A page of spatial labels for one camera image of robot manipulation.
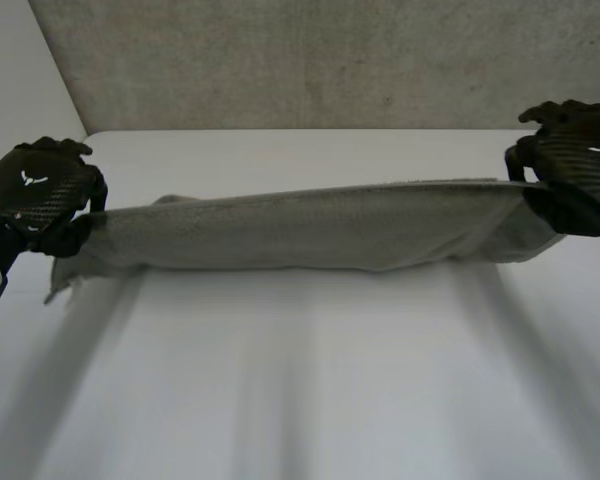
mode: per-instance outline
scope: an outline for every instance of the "towel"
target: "towel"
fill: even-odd
[[[449,180],[219,200],[169,195],[91,215],[94,231],[57,259],[51,296],[78,278],[144,267],[385,271],[443,259],[522,262],[560,240],[522,198],[529,184]]]

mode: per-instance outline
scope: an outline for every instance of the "folded towel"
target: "folded towel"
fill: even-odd
[[[146,266],[383,271],[446,258],[525,261],[561,238],[527,208],[525,187],[453,180],[221,200],[171,195],[94,214],[80,254],[55,261],[51,291]]]

